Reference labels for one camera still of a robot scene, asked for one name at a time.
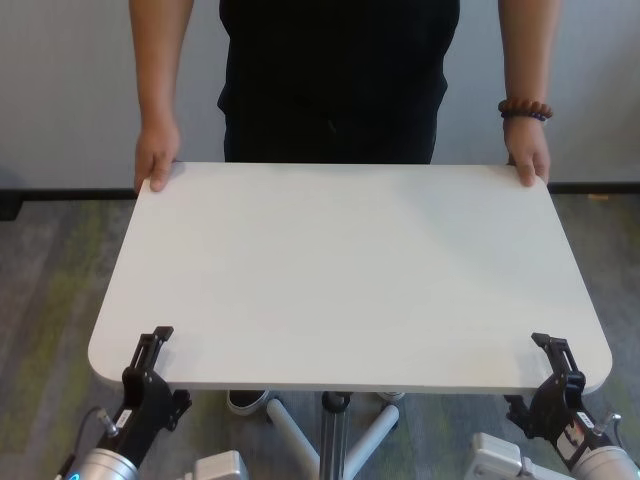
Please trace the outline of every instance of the black baseboard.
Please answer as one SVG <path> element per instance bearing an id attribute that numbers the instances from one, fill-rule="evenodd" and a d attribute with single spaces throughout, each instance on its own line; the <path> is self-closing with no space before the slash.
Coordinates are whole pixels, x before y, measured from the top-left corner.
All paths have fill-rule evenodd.
<path id="1" fill-rule="evenodd" d="M 558 194 L 640 194 L 640 182 L 551 182 L 549 192 Z M 56 200 L 135 200 L 133 189 L 87 188 L 69 190 L 2 190 L 0 189 L 0 221 L 15 220 L 22 202 Z"/>
<path id="2" fill-rule="evenodd" d="M 640 182 L 551 182 L 549 193 L 619 195 L 640 194 Z"/>
<path id="3" fill-rule="evenodd" d="M 0 221 L 15 220 L 22 202 L 60 200 L 135 200 L 136 192 L 127 188 L 79 188 L 69 190 L 0 189 Z"/>

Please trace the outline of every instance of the cable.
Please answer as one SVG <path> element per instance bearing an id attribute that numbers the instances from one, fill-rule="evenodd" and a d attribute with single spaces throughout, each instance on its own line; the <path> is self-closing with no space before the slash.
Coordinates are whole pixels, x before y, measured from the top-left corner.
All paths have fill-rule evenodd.
<path id="1" fill-rule="evenodd" d="M 629 452 L 627 451 L 627 447 L 625 445 L 625 443 L 622 441 L 622 437 L 620 436 L 620 432 L 618 431 L 618 425 L 620 425 L 620 420 L 616 420 L 613 423 L 613 434 L 616 437 L 616 442 L 618 442 L 618 446 L 623 449 L 625 452 L 627 452 L 627 455 L 629 454 Z M 636 464 L 636 467 L 638 467 L 638 470 L 640 470 L 640 464 L 638 462 L 636 462 L 633 458 L 631 459 L 631 461 L 633 463 Z"/>
<path id="2" fill-rule="evenodd" d="M 616 420 L 615 422 L 613 422 L 613 434 L 616 436 L 616 442 L 618 442 L 618 446 L 626 451 L 627 448 L 625 447 L 622 438 L 620 438 L 620 432 L 618 432 L 618 425 L 620 425 L 620 420 Z"/>
<path id="3" fill-rule="evenodd" d="M 80 427 L 78 428 L 78 433 L 76 434 L 76 440 L 73 444 L 73 451 L 67 456 L 66 460 L 58 470 L 58 475 L 55 477 L 55 480 L 62 480 L 67 476 L 69 470 L 71 470 L 71 466 L 78 455 L 78 449 L 80 448 L 80 440 L 82 440 L 82 434 L 84 433 L 84 427 L 87 425 L 87 421 L 92 413 L 97 413 L 100 411 L 104 411 L 104 409 L 100 406 L 91 407 L 87 413 L 84 414 L 82 418 L 82 422 L 80 422 Z"/>

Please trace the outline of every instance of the gray carpet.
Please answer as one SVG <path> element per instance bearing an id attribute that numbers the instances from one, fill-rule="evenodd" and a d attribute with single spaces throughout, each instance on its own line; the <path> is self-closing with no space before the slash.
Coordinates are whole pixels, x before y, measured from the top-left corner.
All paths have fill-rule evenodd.
<path id="1" fill-rule="evenodd" d="M 586 398 L 593 413 L 624 416 L 630 453 L 640 457 L 640 197 L 554 199 L 610 342 L 614 368 Z M 27 203 L 15 222 L 0 223 L 0 478 L 53 478 L 86 409 L 113 412 L 119 392 L 101 385 L 87 363 L 87 344 L 133 209 L 131 202 Z M 319 398 L 280 395 L 311 442 L 320 436 Z M 379 412 L 375 395 L 353 397 L 354 441 Z M 398 428 L 360 479 L 460 478 L 476 431 L 518 443 L 545 466 L 561 468 L 551 447 L 526 441 L 504 420 L 501 397 L 407 395 Z M 96 425 L 82 450 L 95 445 Z M 229 414 L 222 392 L 196 392 L 178 429 L 163 432 L 142 478 L 175 479 L 203 456 L 237 449 L 253 480 L 301 478 L 264 415 Z"/>

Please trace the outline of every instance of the white wall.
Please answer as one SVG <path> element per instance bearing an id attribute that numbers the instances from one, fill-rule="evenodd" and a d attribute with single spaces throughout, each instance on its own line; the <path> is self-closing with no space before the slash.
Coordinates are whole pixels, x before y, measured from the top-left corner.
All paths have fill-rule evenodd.
<path id="1" fill-rule="evenodd" d="M 183 160 L 222 159 L 227 38 L 196 2 L 178 81 Z M 547 133 L 556 181 L 640 181 L 640 2 L 566 0 Z M 495 2 L 463 0 L 436 163 L 501 163 Z M 138 128 L 127 2 L 0 2 L 0 188 L 125 188 Z"/>

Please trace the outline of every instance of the table base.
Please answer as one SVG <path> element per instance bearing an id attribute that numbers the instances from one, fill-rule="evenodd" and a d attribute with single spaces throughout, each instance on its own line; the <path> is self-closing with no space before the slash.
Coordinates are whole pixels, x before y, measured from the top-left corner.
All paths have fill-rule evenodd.
<path id="1" fill-rule="evenodd" d="M 388 405 L 347 453 L 350 393 L 324 392 L 320 455 L 280 400 L 267 404 L 267 414 L 310 480 L 353 480 L 378 445 L 396 425 L 399 411 Z"/>

